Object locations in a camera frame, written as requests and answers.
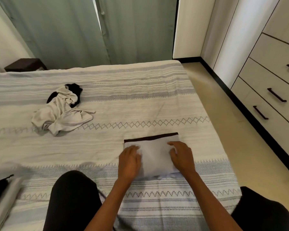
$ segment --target striped bedspread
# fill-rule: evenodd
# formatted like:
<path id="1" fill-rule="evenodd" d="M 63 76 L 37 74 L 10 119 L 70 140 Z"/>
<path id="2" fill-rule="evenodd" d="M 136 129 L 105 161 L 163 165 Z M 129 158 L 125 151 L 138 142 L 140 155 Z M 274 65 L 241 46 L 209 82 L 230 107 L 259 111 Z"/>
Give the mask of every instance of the striped bedspread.
<path id="1" fill-rule="evenodd" d="M 33 112 L 67 83 L 83 88 L 79 107 L 96 111 L 93 120 L 56 137 L 37 131 Z M 51 188 L 67 171 L 82 171 L 108 195 L 124 139 L 172 132 L 191 147 L 197 172 L 232 212 L 241 196 L 236 176 L 180 62 L 0 73 L 0 177 L 25 178 L 3 230 L 42 230 Z M 208 230 L 179 173 L 133 182 L 118 216 L 139 231 Z M 124 229 L 118 221 L 115 227 Z"/>

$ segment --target white wall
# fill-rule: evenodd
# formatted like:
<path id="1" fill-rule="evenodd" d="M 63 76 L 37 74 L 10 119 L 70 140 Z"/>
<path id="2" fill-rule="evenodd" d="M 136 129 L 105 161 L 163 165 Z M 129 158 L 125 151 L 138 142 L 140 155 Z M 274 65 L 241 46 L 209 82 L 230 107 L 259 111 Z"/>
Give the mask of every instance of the white wall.
<path id="1" fill-rule="evenodd" d="M 179 0 L 173 58 L 199 57 L 215 0 Z"/>
<path id="2" fill-rule="evenodd" d="M 216 0 L 201 57 L 213 68 L 239 0 Z"/>
<path id="3" fill-rule="evenodd" d="M 0 72 L 20 58 L 32 57 L 32 52 L 0 7 Z"/>
<path id="4" fill-rule="evenodd" d="M 213 71 L 231 88 L 279 0 L 239 0 Z"/>

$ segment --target folded clothing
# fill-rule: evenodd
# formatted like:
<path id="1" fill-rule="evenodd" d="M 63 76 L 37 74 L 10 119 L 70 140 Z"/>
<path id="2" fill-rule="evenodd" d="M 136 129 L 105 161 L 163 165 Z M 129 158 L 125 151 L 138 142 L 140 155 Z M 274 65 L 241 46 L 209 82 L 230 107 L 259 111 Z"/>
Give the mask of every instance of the folded clothing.
<path id="1" fill-rule="evenodd" d="M 65 85 L 56 90 L 58 93 L 49 103 L 35 112 L 32 124 L 38 130 L 50 130 L 55 136 L 59 131 L 72 131 L 85 122 L 92 120 L 92 115 L 71 105 L 76 104 L 78 97 Z"/>
<path id="2" fill-rule="evenodd" d="M 178 172 L 171 161 L 169 152 L 173 146 L 167 144 L 169 141 L 180 141 L 179 134 L 176 132 L 124 140 L 124 148 L 132 145 L 140 147 L 138 153 L 142 155 L 142 166 L 137 176 L 138 179 Z"/>
<path id="3" fill-rule="evenodd" d="M 19 177 L 11 178 L 10 181 L 7 182 L 8 185 L 6 189 L 0 196 L 0 229 L 16 200 L 16 196 L 21 188 L 22 181 L 23 179 Z"/>
<path id="4" fill-rule="evenodd" d="M 80 94 L 83 91 L 83 89 L 81 87 L 79 87 L 79 85 L 76 83 L 66 84 L 65 86 L 67 86 L 67 89 L 69 89 L 72 93 L 74 93 L 77 96 L 77 101 L 74 104 L 70 104 L 70 107 L 74 108 L 76 105 L 78 105 L 80 103 Z M 56 92 L 56 91 L 51 93 L 46 104 L 48 104 L 50 101 L 52 101 L 52 99 L 55 98 L 57 95 L 58 95 L 58 92 Z"/>

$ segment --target floor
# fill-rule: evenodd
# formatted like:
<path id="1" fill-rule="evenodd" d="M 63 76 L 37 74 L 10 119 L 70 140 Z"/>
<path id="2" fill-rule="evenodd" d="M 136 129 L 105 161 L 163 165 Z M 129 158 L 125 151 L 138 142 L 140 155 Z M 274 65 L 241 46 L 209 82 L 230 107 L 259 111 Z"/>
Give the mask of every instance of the floor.
<path id="1" fill-rule="evenodd" d="M 289 210 L 289 171 L 200 62 L 184 63 L 240 186 Z"/>

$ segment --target green curtain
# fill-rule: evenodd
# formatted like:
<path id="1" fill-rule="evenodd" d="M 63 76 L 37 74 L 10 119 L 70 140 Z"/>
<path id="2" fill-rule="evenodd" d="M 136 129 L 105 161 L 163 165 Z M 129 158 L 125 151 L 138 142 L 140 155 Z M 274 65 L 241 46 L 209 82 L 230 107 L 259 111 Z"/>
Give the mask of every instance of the green curtain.
<path id="1" fill-rule="evenodd" d="M 110 64 L 93 0 L 0 0 L 48 69 Z"/>
<path id="2" fill-rule="evenodd" d="M 111 64 L 172 59 L 177 0 L 96 0 Z"/>

